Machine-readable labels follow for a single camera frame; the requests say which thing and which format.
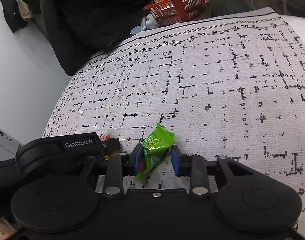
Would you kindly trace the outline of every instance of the red plastic basket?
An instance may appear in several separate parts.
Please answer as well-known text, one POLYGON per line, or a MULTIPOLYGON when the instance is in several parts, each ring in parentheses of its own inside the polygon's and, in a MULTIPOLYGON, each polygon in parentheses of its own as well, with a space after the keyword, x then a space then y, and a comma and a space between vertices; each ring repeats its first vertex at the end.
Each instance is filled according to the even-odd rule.
POLYGON ((160 26, 188 22, 203 12, 205 0, 165 0, 153 3, 144 8, 160 26))

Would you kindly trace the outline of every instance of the patterned tablecloth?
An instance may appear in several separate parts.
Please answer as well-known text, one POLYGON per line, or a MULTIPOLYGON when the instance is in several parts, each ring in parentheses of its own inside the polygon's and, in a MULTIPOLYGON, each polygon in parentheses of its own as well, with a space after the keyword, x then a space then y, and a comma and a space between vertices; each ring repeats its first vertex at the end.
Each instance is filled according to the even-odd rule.
MULTIPOLYGON (((305 45, 280 15, 264 8, 139 33, 73 76, 44 136, 114 129, 131 152, 156 122, 183 153, 226 155, 294 188, 305 236, 305 45)), ((166 160, 124 185, 188 188, 189 178, 166 160)))

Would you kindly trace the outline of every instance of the green snack package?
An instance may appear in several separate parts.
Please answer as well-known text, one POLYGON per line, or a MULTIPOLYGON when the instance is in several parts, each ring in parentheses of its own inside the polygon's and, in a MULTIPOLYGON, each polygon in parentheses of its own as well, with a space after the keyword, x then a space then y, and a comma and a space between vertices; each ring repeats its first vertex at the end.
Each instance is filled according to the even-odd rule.
POLYGON ((167 157, 168 148, 173 142, 174 134, 157 123, 157 128, 142 142, 144 158, 136 179, 142 179, 150 171, 154 171, 167 157))

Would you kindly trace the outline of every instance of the screw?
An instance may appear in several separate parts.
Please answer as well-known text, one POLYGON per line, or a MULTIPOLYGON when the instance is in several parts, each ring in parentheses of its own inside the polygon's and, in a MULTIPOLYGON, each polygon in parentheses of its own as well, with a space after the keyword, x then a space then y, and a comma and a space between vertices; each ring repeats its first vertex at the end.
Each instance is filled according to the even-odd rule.
POLYGON ((208 193, 208 189, 205 187, 194 187, 192 189, 192 192, 195 193, 196 195, 204 195, 208 193))
POLYGON ((153 197, 161 197, 161 194, 159 192, 155 192, 152 194, 153 197))
POLYGON ((108 195, 116 195, 120 192, 120 188, 118 187, 108 187, 105 189, 105 193, 108 195))

